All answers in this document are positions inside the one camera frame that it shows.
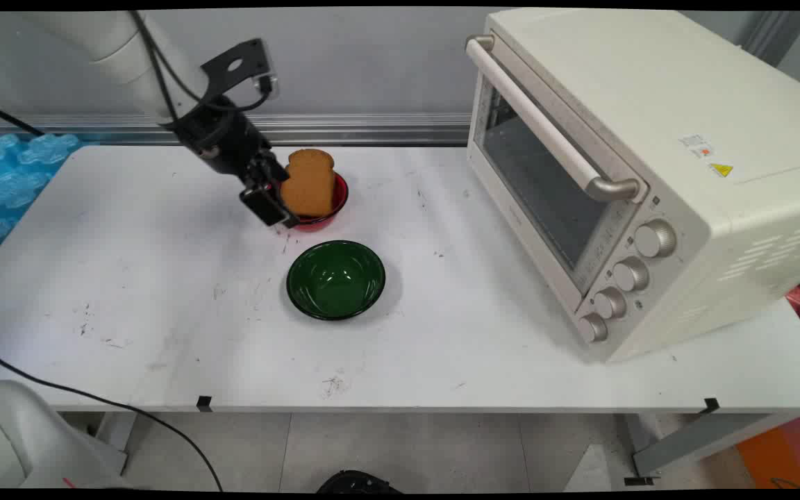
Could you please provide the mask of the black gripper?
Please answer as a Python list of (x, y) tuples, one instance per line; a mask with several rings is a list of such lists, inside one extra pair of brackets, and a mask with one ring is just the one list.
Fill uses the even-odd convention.
[(248, 181), (240, 201), (264, 225), (294, 228), (299, 218), (285, 205), (280, 186), (291, 174), (271, 151), (269, 140), (244, 112), (215, 110), (213, 105), (232, 107), (228, 97), (215, 97), (207, 105), (197, 104), (176, 121), (176, 136), (213, 171)]

